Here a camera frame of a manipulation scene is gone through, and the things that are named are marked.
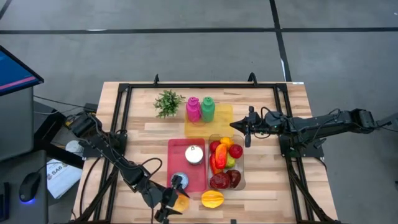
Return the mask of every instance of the green plant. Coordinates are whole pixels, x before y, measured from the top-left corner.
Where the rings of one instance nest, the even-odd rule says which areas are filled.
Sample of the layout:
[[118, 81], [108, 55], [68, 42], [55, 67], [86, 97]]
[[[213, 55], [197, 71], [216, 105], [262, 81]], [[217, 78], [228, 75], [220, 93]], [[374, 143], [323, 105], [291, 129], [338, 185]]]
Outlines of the green plant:
[[159, 114], [156, 116], [157, 118], [166, 118], [166, 116], [174, 116], [177, 113], [178, 106], [185, 99], [184, 96], [177, 96], [172, 90], [167, 91], [164, 90], [163, 93], [159, 94], [161, 97], [155, 99], [156, 102], [154, 106], [156, 109], [160, 109]]

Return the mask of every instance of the green bottle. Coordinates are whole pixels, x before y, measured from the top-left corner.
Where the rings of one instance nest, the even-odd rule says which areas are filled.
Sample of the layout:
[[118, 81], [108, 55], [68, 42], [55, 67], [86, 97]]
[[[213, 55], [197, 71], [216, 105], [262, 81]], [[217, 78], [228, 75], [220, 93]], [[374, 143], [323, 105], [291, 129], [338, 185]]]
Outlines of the green bottle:
[[207, 96], [201, 103], [201, 119], [204, 122], [210, 122], [214, 118], [214, 110], [216, 105], [211, 97]]

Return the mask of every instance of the wooden tabletop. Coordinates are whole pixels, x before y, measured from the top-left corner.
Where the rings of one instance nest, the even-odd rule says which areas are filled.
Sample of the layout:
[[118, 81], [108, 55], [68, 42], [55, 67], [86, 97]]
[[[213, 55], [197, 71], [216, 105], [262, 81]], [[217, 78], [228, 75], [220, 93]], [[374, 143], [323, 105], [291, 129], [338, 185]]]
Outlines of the wooden tabletop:
[[[116, 101], [118, 82], [106, 82], [103, 85], [99, 100], [97, 117], [103, 123], [103, 129], [109, 131]], [[311, 109], [303, 84], [288, 83], [290, 104], [293, 115], [303, 118], [311, 117]], [[184, 117], [185, 107], [181, 106], [175, 117], [159, 119], [153, 107], [155, 98], [163, 89], [133, 89], [129, 116], [127, 120], [128, 145], [125, 157], [138, 164], [151, 157], [163, 160], [163, 166], [152, 180], [166, 186], [167, 175], [167, 141], [169, 139], [185, 138]], [[214, 98], [216, 103], [227, 103], [233, 106], [233, 120], [243, 119], [248, 114], [248, 106], [254, 106], [259, 111], [262, 106], [276, 110], [274, 94], [266, 88], [178, 88], [173, 89], [183, 96], [196, 96], [203, 99], [206, 96]], [[119, 124], [123, 106], [120, 109]], [[88, 159], [83, 168], [82, 180], [86, 178], [88, 169], [94, 159]], [[308, 188], [319, 206], [330, 217], [337, 219], [335, 206], [330, 192], [325, 168], [315, 159], [303, 158]], [[158, 162], [148, 162], [145, 167], [153, 171]], [[103, 160], [93, 169], [83, 197], [83, 210], [97, 194], [101, 177]], [[294, 223], [294, 211], [289, 187], [289, 178], [284, 158], [280, 155], [277, 136], [267, 139], [252, 137], [250, 148], [244, 149], [244, 176], [246, 187], [240, 191], [224, 193], [224, 203], [218, 208], [204, 207], [200, 202], [201, 193], [190, 193], [190, 208], [183, 215], [169, 216], [171, 223], [229, 223], [237, 219], [238, 223]], [[83, 181], [80, 182], [73, 211], [78, 214], [80, 194]], [[303, 197], [299, 193], [303, 218], [305, 207]], [[105, 195], [101, 218], [105, 217], [108, 193]], [[142, 200], [141, 194], [134, 194], [122, 181], [119, 175], [112, 223], [147, 223], [150, 222], [150, 209]]]

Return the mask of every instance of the monitor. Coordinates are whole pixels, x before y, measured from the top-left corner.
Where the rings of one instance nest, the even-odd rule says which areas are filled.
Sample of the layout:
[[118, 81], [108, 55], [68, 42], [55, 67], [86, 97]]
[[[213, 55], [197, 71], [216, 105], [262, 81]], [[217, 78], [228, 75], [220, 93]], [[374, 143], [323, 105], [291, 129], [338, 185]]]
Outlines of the monitor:
[[42, 77], [0, 45], [0, 96], [43, 82]]

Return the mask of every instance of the green fruit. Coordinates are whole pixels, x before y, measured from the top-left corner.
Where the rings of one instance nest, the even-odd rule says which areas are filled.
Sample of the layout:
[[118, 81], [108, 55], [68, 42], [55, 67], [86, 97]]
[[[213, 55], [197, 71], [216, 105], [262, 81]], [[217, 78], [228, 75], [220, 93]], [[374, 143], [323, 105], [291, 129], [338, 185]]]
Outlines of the green fruit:
[[235, 166], [235, 162], [236, 162], [236, 160], [228, 153], [228, 155], [226, 156], [225, 167], [231, 168], [231, 167]]

